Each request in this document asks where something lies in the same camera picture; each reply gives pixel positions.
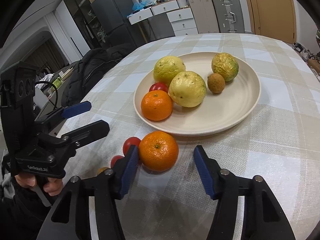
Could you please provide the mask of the person's left hand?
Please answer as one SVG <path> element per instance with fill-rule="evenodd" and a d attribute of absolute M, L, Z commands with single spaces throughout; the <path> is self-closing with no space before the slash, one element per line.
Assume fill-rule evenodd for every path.
<path fill-rule="evenodd" d="M 37 180 L 34 175 L 29 173 L 20 173 L 15 176 L 17 183 L 23 188 L 33 188 L 37 185 Z M 63 181 L 56 178 L 47 178 L 48 182 L 43 186 L 43 189 L 50 196 L 57 196 L 63 189 Z"/>

